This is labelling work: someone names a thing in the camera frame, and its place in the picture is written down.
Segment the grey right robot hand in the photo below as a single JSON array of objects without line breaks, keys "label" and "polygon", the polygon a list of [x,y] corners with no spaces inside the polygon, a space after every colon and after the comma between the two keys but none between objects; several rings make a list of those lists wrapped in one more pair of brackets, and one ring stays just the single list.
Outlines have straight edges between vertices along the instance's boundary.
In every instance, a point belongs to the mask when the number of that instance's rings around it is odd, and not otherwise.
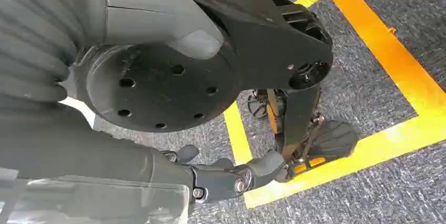
[{"label": "grey right robot hand", "polygon": [[275,179],[271,151],[234,166],[93,130],[61,103],[1,101],[1,223],[186,223],[196,203],[237,198]]}]

